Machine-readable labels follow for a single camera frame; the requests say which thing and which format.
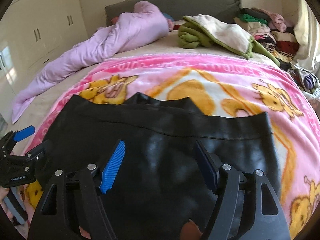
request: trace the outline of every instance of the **cartoon bear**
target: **cartoon bear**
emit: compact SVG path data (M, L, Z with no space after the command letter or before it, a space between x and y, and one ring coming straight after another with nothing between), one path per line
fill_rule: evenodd
M313 180L309 181L307 176L304 176L304 182L310 185L310 192L309 196L298 196L291 203L289 226L291 239L295 238L305 226L320 201L320 182L316 185Z
M83 90L79 96L95 104L119 105L125 101L127 86L137 78L137 75L122 78L119 75L114 75L110 81L107 79L97 80L91 82L89 88Z
M265 83L267 87L258 84L252 84L252 87L256 89L262 102L272 111L285 111L290 119L295 116L302 116L303 113L292 103L288 93L280 88L275 88L273 85Z

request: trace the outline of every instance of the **headboard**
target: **headboard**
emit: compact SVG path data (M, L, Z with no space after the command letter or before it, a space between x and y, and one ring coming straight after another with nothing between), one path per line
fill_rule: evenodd
M182 20L184 15L204 14L216 17L225 23L233 23L233 17L238 17L241 9L241 0L126 0L105 7L107 26L111 25L112 18L124 12L132 12L134 5L139 1L155 4L174 20Z

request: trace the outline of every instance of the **pink comforter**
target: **pink comforter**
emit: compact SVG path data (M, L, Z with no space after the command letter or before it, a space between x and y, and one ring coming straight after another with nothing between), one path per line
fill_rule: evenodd
M157 6L147 1L135 4L133 13L123 13L118 22L99 29L90 39L77 44L49 62L13 103L12 123L37 96L83 67L103 62L117 52L133 50L169 33L168 23Z

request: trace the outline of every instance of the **pile of clothes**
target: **pile of clothes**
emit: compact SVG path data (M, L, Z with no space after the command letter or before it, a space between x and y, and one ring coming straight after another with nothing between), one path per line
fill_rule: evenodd
M291 66L287 70L287 73L290 74L290 76L292 77L292 79L294 80L294 82L297 84L297 86L302 92L306 92L310 95L316 94L315 96L318 97L318 93L320 92L318 88L319 80L315 75L313 75L309 71L305 71L296 66Z
M280 62L281 69L287 71L290 68L290 62L299 49L292 22L280 14L257 8L243 8L234 21Z

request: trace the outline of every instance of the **metal screw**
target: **metal screw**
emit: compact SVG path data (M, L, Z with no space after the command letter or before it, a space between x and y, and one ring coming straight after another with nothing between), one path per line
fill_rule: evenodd
M229 164L223 164L222 168L226 171L230 171L231 170L231 166Z
M88 170L92 171L97 167L97 165L95 165L94 163L91 163L88 165Z
M256 174L257 174L258 176L263 176L263 171L261 171L261 170L256 170Z
M62 170L56 170L56 172L54 173L56 176L60 176L62 174Z

